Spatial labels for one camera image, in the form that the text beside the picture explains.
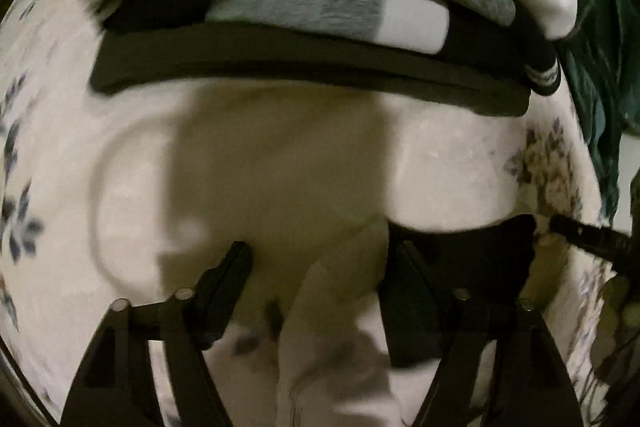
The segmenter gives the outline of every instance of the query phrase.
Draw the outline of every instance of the blue flower pattern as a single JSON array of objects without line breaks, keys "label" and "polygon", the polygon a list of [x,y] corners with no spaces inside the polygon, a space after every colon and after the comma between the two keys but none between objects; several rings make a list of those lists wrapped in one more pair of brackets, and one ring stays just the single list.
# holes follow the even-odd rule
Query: blue flower pattern
[{"label": "blue flower pattern", "polygon": [[[11,259],[15,263],[20,261],[23,254],[28,257],[36,255],[36,241],[44,231],[44,224],[36,217],[30,217],[31,180],[27,181],[15,198],[7,193],[9,179],[18,161],[17,138],[20,132],[20,118],[9,122],[8,113],[14,101],[21,93],[26,82],[26,74],[9,85],[4,99],[0,100],[0,136],[4,136],[4,183],[3,195],[0,203],[0,255],[4,253],[2,245],[8,243]],[[12,318],[15,328],[18,328],[17,311],[14,300],[4,283],[0,273],[0,305]]]}]

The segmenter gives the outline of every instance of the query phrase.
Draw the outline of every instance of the black clamp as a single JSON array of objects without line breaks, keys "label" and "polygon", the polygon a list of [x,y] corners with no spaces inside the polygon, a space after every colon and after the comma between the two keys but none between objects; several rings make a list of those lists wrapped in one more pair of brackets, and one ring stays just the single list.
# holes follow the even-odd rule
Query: black clamp
[{"label": "black clamp", "polygon": [[625,233],[607,227],[585,225],[560,214],[549,220],[549,231],[559,233],[568,243],[609,261],[613,270],[630,280],[640,279],[640,252],[634,252],[633,240]]},{"label": "black clamp", "polygon": [[[564,362],[542,315],[530,302],[487,303],[464,288],[444,291],[409,241],[389,256],[387,275],[393,271],[394,287],[402,290],[381,293],[389,351],[403,342],[400,347],[412,354],[412,348],[427,342],[436,347],[433,358],[441,358],[413,427],[468,425],[482,350],[494,339],[493,388],[483,427],[582,427]],[[398,297],[404,300],[393,302]],[[395,325],[401,309],[405,309],[404,330],[389,335],[388,327]]]},{"label": "black clamp", "polygon": [[148,341],[163,341],[182,424],[232,427],[202,351],[222,337],[252,270],[252,252],[234,243],[195,291],[132,307],[113,302],[84,354],[62,414],[62,427],[161,427]]}]

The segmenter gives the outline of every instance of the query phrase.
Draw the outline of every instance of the floral bedsheet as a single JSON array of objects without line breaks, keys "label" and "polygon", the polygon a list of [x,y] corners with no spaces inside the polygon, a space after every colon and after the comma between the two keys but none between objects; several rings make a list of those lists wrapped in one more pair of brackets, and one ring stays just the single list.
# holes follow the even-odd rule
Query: floral bedsheet
[{"label": "floral bedsheet", "polygon": [[[216,362],[227,369],[242,363],[247,331],[250,351],[268,341],[273,314],[286,316],[321,252],[371,216],[422,230],[519,212],[600,220],[566,82],[552,97],[533,94],[522,118],[238,78],[104,97],[87,85],[100,39],[80,0],[15,0],[0,26],[0,334],[56,417],[110,302],[164,299],[233,240],[248,241],[257,261],[234,316],[236,347],[226,366]],[[591,390],[608,275],[554,244],[538,247],[524,290],[545,307],[579,396]],[[220,392],[244,425],[260,397],[237,383],[229,377]],[[596,397],[585,415],[601,407]]]}]

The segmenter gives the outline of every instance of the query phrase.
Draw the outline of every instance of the dark green fabric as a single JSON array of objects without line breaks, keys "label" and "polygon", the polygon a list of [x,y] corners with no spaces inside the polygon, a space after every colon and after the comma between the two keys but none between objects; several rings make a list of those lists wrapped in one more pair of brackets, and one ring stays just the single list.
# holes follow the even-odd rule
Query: dark green fabric
[{"label": "dark green fabric", "polygon": [[626,126],[640,131],[640,16],[631,0],[578,0],[574,31],[557,43],[602,193],[618,206],[618,157]]}]

